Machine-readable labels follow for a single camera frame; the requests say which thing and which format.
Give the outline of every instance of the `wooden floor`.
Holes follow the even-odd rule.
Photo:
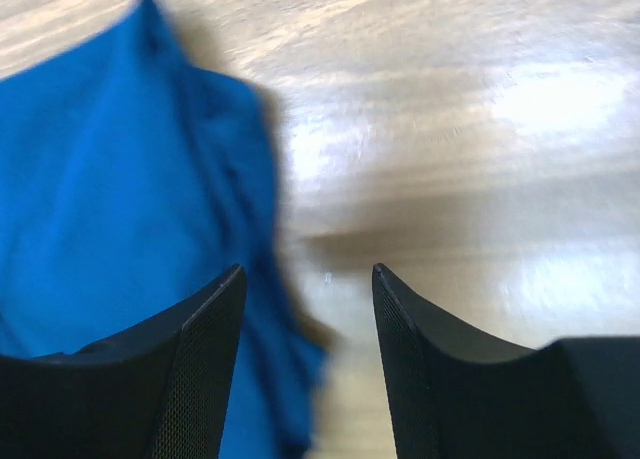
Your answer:
[[[0,0],[0,74],[130,2]],[[529,346],[640,332],[640,0],[166,3],[275,104],[283,260],[336,335],[312,459],[395,457],[375,262]]]

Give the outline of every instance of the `blue cloth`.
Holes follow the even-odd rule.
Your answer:
[[[189,64],[153,0],[0,83],[0,353],[74,352],[240,263],[222,459],[300,458],[323,352],[276,267],[259,102]]]

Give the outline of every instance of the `wood grain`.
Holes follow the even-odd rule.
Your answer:
[[[283,261],[337,337],[311,458],[395,457],[375,262],[529,346],[640,332],[639,0],[165,1],[275,98]],[[0,74],[130,2],[0,0]]]

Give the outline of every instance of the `fabric fold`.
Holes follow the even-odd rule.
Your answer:
[[[72,353],[228,266],[249,292],[221,459],[301,458],[324,352],[274,256],[260,101],[192,66],[154,0],[0,83],[0,353]]]

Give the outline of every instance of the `black plastic part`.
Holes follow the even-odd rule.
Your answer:
[[[640,338],[532,351],[457,319],[383,265],[373,298],[399,459],[640,458]]]
[[[76,354],[0,356],[0,458],[215,459],[245,295],[234,266]]]

